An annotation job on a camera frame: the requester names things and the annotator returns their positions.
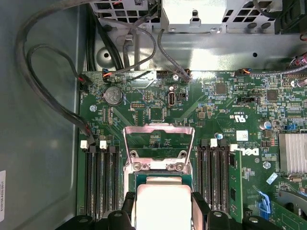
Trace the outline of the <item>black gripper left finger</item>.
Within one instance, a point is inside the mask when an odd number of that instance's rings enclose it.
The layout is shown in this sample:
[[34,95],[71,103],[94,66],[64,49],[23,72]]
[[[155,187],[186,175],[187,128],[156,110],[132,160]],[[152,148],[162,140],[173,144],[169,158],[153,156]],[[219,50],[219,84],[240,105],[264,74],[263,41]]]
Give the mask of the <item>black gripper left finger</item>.
[[56,228],[57,230],[134,230],[131,223],[135,192],[127,192],[121,210],[115,210],[106,218],[95,222],[91,216],[78,215]]

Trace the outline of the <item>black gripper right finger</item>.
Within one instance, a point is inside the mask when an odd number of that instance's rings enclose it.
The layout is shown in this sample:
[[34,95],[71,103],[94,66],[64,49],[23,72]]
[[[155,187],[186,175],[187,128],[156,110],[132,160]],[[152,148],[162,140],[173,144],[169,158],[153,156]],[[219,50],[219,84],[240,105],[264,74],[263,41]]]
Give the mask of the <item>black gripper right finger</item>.
[[211,210],[199,192],[191,193],[191,222],[196,230],[279,230],[280,228],[264,218],[247,216],[237,222],[228,214]]

